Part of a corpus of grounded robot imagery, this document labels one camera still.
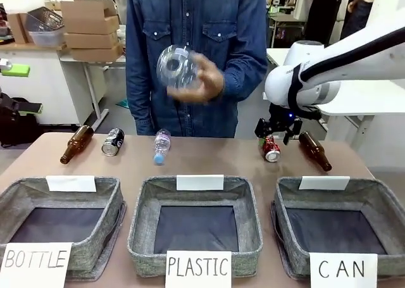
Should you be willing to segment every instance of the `gray floor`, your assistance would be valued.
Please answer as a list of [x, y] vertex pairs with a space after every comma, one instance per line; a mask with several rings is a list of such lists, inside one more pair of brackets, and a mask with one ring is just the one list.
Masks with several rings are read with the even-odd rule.
[[[117, 106], [116, 103], [125, 99], [125, 71], [123, 69], [110, 68], [105, 72], [108, 92], [101, 101], [102, 108], [109, 109], [109, 115], [103, 121], [97, 133], [108, 133], [113, 127], [120, 127], [127, 135], [136, 135], [135, 123], [128, 109]], [[262, 93], [264, 83], [249, 96], [248, 99], [239, 103], [239, 124], [236, 138], [255, 139], [254, 128], [259, 118], [268, 118], [269, 102], [264, 101]], [[94, 121], [94, 115], [89, 118], [89, 123]], [[325, 138], [325, 131], [317, 122], [305, 120], [303, 130], [309, 130], [319, 140]], [[26, 146], [17, 149], [0, 149], [0, 173], [2, 173], [19, 155], [24, 152]], [[405, 172], [391, 171], [390, 169], [370, 169], [379, 179], [389, 185], [399, 185], [405, 178]]]

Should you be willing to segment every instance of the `wire basket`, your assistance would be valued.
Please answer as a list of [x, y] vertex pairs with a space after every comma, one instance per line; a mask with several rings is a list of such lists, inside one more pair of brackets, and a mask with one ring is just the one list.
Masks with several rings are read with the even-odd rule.
[[64, 26], [62, 16], [44, 6], [29, 11], [25, 22], [29, 32], [53, 32]]

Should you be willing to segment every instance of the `red can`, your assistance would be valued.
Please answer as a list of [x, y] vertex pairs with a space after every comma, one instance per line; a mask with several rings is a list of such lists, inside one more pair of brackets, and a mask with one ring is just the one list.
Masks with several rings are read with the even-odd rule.
[[280, 147], [276, 144], [272, 135], [260, 138], [259, 151], [262, 157], [270, 163], [275, 163], [280, 159]]

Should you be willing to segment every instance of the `blue denim shirt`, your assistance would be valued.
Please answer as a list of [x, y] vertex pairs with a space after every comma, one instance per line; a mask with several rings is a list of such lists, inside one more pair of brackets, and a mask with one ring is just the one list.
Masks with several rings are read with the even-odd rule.
[[[174, 136], [233, 137], [237, 103], [266, 68], [266, 0], [128, 0], [127, 98], [138, 135], [161, 128]], [[180, 104], [156, 75], [171, 44], [204, 54], [223, 72], [222, 94], [206, 104]]]

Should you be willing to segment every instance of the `brown glass bottle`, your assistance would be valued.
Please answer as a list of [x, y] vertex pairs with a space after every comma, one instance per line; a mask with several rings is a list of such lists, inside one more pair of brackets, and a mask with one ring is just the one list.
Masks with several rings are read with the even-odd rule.
[[81, 126], [68, 142], [68, 147], [61, 157], [61, 163], [66, 165], [78, 153], [82, 152], [93, 136], [94, 131], [88, 125]]
[[331, 164], [325, 156], [325, 149], [309, 132], [299, 134], [298, 139], [305, 154], [315, 160], [323, 168], [323, 171], [327, 172], [332, 169]]

